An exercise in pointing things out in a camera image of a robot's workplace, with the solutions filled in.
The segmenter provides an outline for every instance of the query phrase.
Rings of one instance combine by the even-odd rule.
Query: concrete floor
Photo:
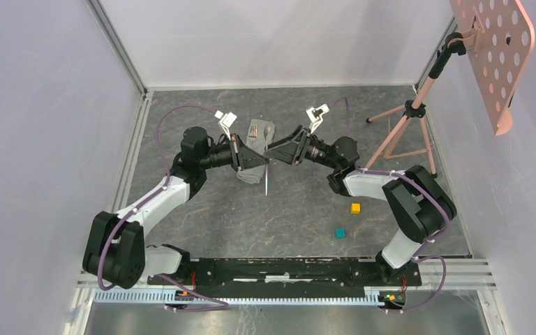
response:
[[[365,119],[402,105],[413,98],[411,87],[320,87],[292,89],[238,89],[155,92],[138,155],[129,193],[129,203],[153,188],[164,175],[154,142],[158,120],[170,108],[184,103],[205,105],[238,118],[232,132],[246,137],[251,119],[276,124],[275,140],[289,135],[297,125],[308,126],[305,109],[331,103],[341,96],[350,101],[350,113],[339,103],[326,114],[316,135],[326,143],[348,135],[358,141],[364,165],[388,133],[386,119],[366,124]],[[401,114],[392,117],[393,126]],[[221,134],[216,119],[208,112],[187,109],[168,117],[161,142],[171,160],[179,151],[182,132],[202,126],[215,140]],[[424,148],[418,122],[412,122],[399,142],[396,153]],[[394,160],[380,158],[375,170],[402,170],[414,164],[429,168],[426,155]],[[447,190],[440,164],[438,182]],[[229,167],[208,171],[202,190],[185,205],[172,211],[147,237],[147,244],[168,243],[192,253],[194,257],[287,257],[287,256],[373,256],[393,237],[397,223],[386,202],[368,198],[345,198],[334,194],[326,180],[330,169],[305,161],[289,166],[278,161],[269,164],[269,192],[264,183],[245,184]],[[350,213],[358,202],[362,212]],[[466,238],[456,218],[451,230],[425,253],[469,254]],[[345,239],[336,239],[336,228],[344,228]]]

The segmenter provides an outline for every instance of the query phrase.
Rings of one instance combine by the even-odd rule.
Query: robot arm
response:
[[[426,198],[418,200],[420,192],[408,182],[391,175],[369,174],[357,169],[357,143],[350,137],[340,137],[328,145],[312,134],[311,129],[298,126],[291,135],[269,145],[265,155],[290,165],[299,165],[307,159],[333,168],[327,180],[336,194],[388,201],[399,230],[375,258],[381,264],[383,277],[401,272],[420,246],[445,226],[438,210]],[[426,169],[415,165],[398,173],[430,194],[450,220],[455,217],[455,205]]]
[[[222,128],[228,133],[228,127]],[[116,243],[110,245],[105,256],[103,278],[122,288],[130,288],[141,276],[175,273],[187,253],[165,245],[145,248],[144,238],[153,227],[173,209],[192,199],[207,180],[206,170],[231,165],[240,171],[266,164],[268,159],[248,148],[236,134],[222,135],[215,144],[205,129],[187,129],[170,177],[163,177],[155,188],[126,208],[113,214],[102,211],[94,218],[83,269],[97,275],[102,250],[113,227],[130,214],[114,236]]]

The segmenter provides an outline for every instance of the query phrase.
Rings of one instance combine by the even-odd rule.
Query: yellow cube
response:
[[[360,204],[352,203],[352,206],[350,206],[350,213],[360,214]]]

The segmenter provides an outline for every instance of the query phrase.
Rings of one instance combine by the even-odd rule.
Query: tripod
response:
[[[429,163],[431,164],[431,174],[433,175],[433,177],[437,177],[436,167],[433,158],[433,151],[431,148],[431,141],[429,139],[429,131],[426,127],[426,120],[424,119],[424,115],[426,114],[426,105],[423,104],[422,101],[430,91],[435,80],[440,76],[440,73],[445,68],[445,65],[447,65],[447,62],[449,61],[449,58],[451,58],[451,55],[458,54],[459,56],[461,56],[463,54],[466,54],[466,52],[467,50],[465,44],[463,43],[463,35],[461,33],[451,33],[450,35],[448,35],[445,39],[445,45],[442,47],[441,51],[437,53],[437,59],[435,60],[433,67],[429,71],[428,77],[420,88],[420,92],[416,95],[416,98],[414,100],[407,100],[402,106],[396,107],[392,110],[388,110],[379,115],[375,115],[374,117],[369,117],[366,120],[366,122],[369,124],[375,120],[381,119],[383,117],[388,117],[391,114],[404,110],[403,116],[401,117],[399,122],[392,129],[392,131],[389,132],[389,135],[379,146],[379,149],[375,151],[371,159],[365,165],[366,169],[369,169],[373,165],[373,163],[375,163],[377,158],[381,155],[383,155],[383,158],[391,159],[414,156],[418,154],[428,154]],[[410,124],[410,121],[412,121],[412,119],[415,117],[420,119],[420,128],[422,129],[422,135],[424,136],[425,149],[406,152],[404,154],[392,155],[393,150],[395,149],[396,145],[404,134],[405,129],[408,127],[408,124]]]

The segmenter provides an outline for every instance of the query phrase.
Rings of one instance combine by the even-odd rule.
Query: tripod leg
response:
[[[405,107],[402,105],[402,106],[399,106],[399,107],[395,107],[393,110],[388,110],[386,112],[383,112],[379,115],[375,115],[374,117],[369,117],[366,122],[369,124],[373,121],[377,121],[379,119],[381,119],[382,117],[388,117],[389,115],[393,114],[393,113],[397,113],[397,112],[400,112],[401,110],[404,110]]]
[[[389,142],[391,142],[391,140],[393,140],[394,136],[399,132],[400,128],[402,128],[403,124],[407,120],[408,120],[407,116],[401,117],[397,125],[392,129],[391,133],[389,133],[389,135],[385,138],[385,141],[381,143],[381,145],[379,146],[379,149],[375,151],[375,153],[373,154],[373,157],[371,157],[371,159],[365,165],[366,169],[369,169],[371,165],[377,160],[377,157],[379,157],[379,155],[383,152],[383,150],[385,150],[385,147],[389,144]]]
[[[394,136],[393,140],[387,145],[387,148],[385,148],[385,152],[383,153],[383,158],[387,158],[389,157],[389,155],[392,154],[393,150],[397,145],[397,142],[399,142],[403,133],[405,132],[405,129],[408,127],[408,124],[410,124],[410,121],[412,121],[412,119],[408,119],[406,122],[404,122],[401,129]]]
[[[431,147],[431,141],[429,139],[429,130],[426,127],[426,120],[424,118],[420,119],[420,127],[422,128],[422,136],[424,136],[424,146],[426,147],[426,150],[428,151],[427,154],[429,155],[429,163],[431,164],[431,174],[433,177],[436,177],[436,166],[434,164],[434,157],[433,157],[433,150]]]

